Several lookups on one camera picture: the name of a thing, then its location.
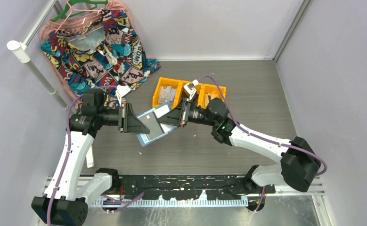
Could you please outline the dark credit card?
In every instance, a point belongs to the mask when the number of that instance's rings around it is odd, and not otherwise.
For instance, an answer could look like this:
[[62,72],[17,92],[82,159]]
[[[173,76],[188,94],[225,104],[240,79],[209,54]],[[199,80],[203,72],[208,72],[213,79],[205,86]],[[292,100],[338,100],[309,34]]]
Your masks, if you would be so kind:
[[157,137],[164,134],[164,130],[157,122],[156,115],[153,112],[146,113],[139,117],[140,121],[144,123],[149,129],[150,133],[145,134],[148,140],[157,139]]

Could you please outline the blue card holder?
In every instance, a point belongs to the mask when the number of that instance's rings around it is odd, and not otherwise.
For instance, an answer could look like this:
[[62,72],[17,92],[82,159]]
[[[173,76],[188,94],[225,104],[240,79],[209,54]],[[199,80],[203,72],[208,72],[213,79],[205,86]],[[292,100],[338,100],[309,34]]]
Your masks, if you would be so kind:
[[171,110],[171,105],[169,103],[164,103],[138,116],[138,119],[150,130],[148,134],[137,134],[141,146],[147,146],[178,128],[177,126],[157,122],[157,119],[169,113]]

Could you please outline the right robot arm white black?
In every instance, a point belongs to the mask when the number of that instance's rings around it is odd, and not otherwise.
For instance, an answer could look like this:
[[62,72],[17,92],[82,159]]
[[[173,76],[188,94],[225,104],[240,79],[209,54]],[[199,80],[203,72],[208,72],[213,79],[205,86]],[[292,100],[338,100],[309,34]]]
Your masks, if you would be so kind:
[[183,98],[157,121],[177,127],[189,122],[211,126],[211,135],[217,142],[248,149],[273,160],[274,165],[254,165],[247,172],[243,187],[253,194],[276,184],[306,192],[322,165],[305,139],[281,139],[247,128],[229,116],[229,109],[220,98],[212,99],[205,108]]

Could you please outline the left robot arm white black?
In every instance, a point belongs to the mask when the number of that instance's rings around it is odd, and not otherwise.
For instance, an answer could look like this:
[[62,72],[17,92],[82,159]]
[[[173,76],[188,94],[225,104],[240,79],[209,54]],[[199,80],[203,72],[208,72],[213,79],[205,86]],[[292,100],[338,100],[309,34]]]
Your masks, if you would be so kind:
[[135,115],[123,98],[131,91],[116,86],[119,107],[106,106],[105,87],[88,89],[68,108],[64,148],[50,184],[42,196],[33,198],[31,207],[48,226],[81,226],[89,204],[104,192],[116,194],[122,187],[116,169],[100,168],[81,188],[79,177],[97,132],[102,126],[117,126],[121,133],[148,134],[149,128]]

